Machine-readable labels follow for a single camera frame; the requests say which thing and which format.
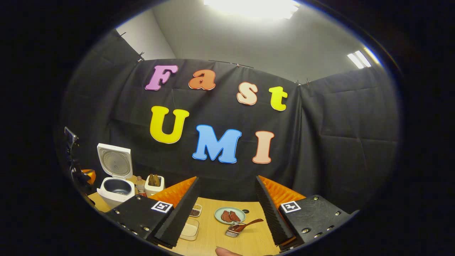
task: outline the wooden table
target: wooden table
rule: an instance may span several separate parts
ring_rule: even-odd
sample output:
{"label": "wooden table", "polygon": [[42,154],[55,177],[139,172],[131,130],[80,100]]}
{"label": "wooden table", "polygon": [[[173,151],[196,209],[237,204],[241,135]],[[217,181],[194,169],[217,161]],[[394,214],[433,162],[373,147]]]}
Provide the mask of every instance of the wooden table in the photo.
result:
{"label": "wooden table", "polygon": [[[136,177],[128,180],[135,183]],[[95,207],[98,210],[102,212],[111,210],[98,193],[95,192],[89,195],[89,198],[95,202]],[[273,243],[272,234],[268,229],[264,211],[259,202],[232,202],[199,197],[196,203],[202,205],[201,215],[189,218],[199,222],[197,239],[194,241],[179,239],[177,246],[170,251],[186,256],[216,256],[215,249],[219,246],[244,256],[275,255],[279,253],[278,246]],[[250,212],[246,214],[247,217],[244,223],[259,218],[264,221],[245,228],[236,238],[229,237],[224,234],[229,225],[219,222],[214,216],[218,208],[226,206],[249,210]]]}

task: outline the wooden spoon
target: wooden spoon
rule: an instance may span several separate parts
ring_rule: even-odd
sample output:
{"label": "wooden spoon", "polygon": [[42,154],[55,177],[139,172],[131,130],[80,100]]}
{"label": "wooden spoon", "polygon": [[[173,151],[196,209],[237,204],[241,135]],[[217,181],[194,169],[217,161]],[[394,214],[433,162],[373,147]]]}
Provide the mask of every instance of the wooden spoon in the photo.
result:
{"label": "wooden spoon", "polygon": [[264,220],[263,219],[257,219],[257,220],[251,221],[250,223],[248,223],[246,225],[234,225],[234,226],[230,227],[229,230],[232,230],[234,232],[240,233],[246,226],[254,224],[254,223],[258,223],[258,222],[261,222],[261,221],[264,221]]}

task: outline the black curtain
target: black curtain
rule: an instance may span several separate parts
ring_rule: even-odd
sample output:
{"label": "black curtain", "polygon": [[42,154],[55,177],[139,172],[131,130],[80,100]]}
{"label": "black curtain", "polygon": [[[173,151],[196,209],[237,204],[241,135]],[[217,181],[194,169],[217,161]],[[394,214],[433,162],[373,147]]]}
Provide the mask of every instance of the black curtain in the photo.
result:
{"label": "black curtain", "polygon": [[[201,197],[254,201],[254,177],[262,175],[309,196],[320,194],[347,212],[361,208],[392,170],[399,137],[398,104],[393,81],[380,67],[296,83],[247,67],[201,60],[137,62],[137,53],[113,31],[84,59],[69,83],[61,110],[61,127],[80,137],[75,155],[83,169],[96,170],[95,186],[107,174],[96,146],[131,149],[133,173],[165,177],[166,186],[192,176],[202,182]],[[156,65],[178,65],[158,91],[147,91]],[[193,90],[193,73],[210,69],[216,87]],[[258,87],[252,106],[237,101],[242,82]],[[283,87],[286,110],[270,105],[271,87]],[[149,132],[151,108],[169,109],[163,132],[171,133],[174,109],[187,110],[180,140],[164,144]],[[213,127],[218,139],[228,129],[242,132],[235,164],[192,158],[196,126]],[[269,164],[255,164],[256,131],[275,134]]]}

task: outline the light blue plate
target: light blue plate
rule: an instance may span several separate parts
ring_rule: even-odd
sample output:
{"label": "light blue plate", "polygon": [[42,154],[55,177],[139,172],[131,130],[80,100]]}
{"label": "light blue plate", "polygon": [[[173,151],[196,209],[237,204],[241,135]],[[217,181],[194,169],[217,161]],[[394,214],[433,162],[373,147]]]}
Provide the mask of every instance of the light blue plate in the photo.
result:
{"label": "light blue plate", "polygon": [[237,208],[234,208],[234,207],[221,207],[220,209],[216,210],[215,211],[215,218],[221,222],[221,223],[224,223],[224,224],[228,224],[228,225],[231,225],[233,223],[233,221],[231,222],[225,222],[221,219],[221,215],[223,214],[224,211],[233,211],[235,212],[235,214],[238,216],[238,218],[240,219],[240,222],[243,222],[245,219],[246,219],[246,215],[244,212],[242,212],[242,210],[240,209],[237,209]]}

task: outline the ceiling light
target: ceiling light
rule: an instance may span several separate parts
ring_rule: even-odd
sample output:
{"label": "ceiling light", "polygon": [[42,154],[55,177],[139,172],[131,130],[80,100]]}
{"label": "ceiling light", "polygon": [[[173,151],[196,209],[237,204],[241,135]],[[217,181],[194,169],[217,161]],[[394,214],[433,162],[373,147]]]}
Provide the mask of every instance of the ceiling light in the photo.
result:
{"label": "ceiling light", "polygon": [[300,6],[292,0],[204,0],[215,9],[254,18],[290,19]]}
{"label": "ceiling light", "polygon": [[372,53],[367,47],[364,47],[364,50],[365,50],[366,53],[368,53],[368,55],[370,55],[370,57],[373,59],[373,61],[374,61],[376,64],[379,64],[378,58],[376,58],[376,56],[374,55],[374,53]]}
{"label": "ceiling light", "polygon": [[355,54],[363,62],[365,66],[371,67],[371,64],[368,62],[367,58],[365,58],[365,56],[360,51],[356,51]]}
{"label": "ceiling light", "polygon": [[348,58],[358,67],[363,68],[364,66],[360,63],[359,59],[354,56],[354,54],[349,53]]}

